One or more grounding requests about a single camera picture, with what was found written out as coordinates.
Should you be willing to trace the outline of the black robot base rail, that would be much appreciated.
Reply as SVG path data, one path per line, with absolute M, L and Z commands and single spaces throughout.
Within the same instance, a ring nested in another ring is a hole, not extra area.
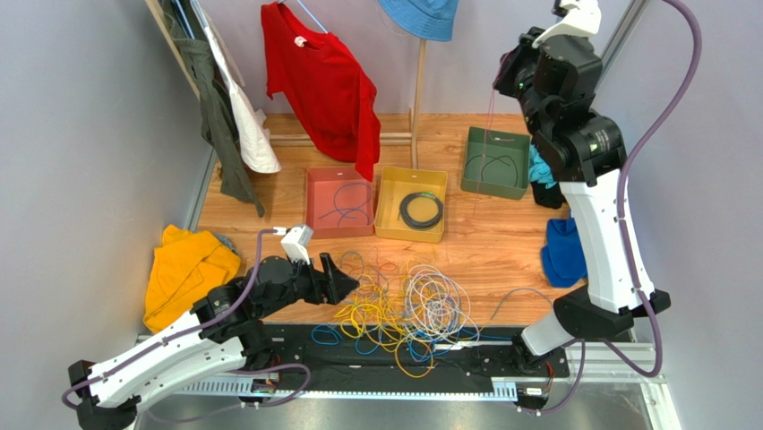
M 404 342 L 383 349 L 370 340 L 353 340 L 334 325 L 272 323 L 278 363 L 288 366 L 270 374 L 216 374 L 178 391 L 177 395 L 283 398 L 304 383 L 302 397 L 313 399 L 464 400 L 539 404 L 565 395 L 574 382 L 664 384 L 659 375 L 645 378 L 623 363 L 605 344 L 591 341 L 555 350 L 532 374 L 510 365 L 510 336 L 516 327 L 487 329 L 479 340 L 466 334 L 457 344 L 438 344 L 435 356 L 423 362 L 419 343 Z

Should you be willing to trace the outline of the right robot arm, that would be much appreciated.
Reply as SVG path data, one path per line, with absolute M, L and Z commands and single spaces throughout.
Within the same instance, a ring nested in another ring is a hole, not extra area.
M 630 207 L 618 184 L 627 154 L 619 126 L 592 107 L 602 69 L 588 38 L 533 27 L 503 57 L 493 85 L 519 102 L 531 141 L 570 206 L 587 266 L 585 286 L 555 300 L 521 333 L 525 357 L 619 335 L 672 303 L 648 277 L 636 241 L 622 236 Z

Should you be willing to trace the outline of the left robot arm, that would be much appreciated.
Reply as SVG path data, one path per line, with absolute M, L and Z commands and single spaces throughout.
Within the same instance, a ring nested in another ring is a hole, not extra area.
M 299 301 L 337 305 L 359 286 L 329 254 L 320 263 L 263 259 L 122 355 L 70 365 L 62 402 L 82 429 L 126 429 L 156 402 L 213 375 L 280 371 L 264 318 Z

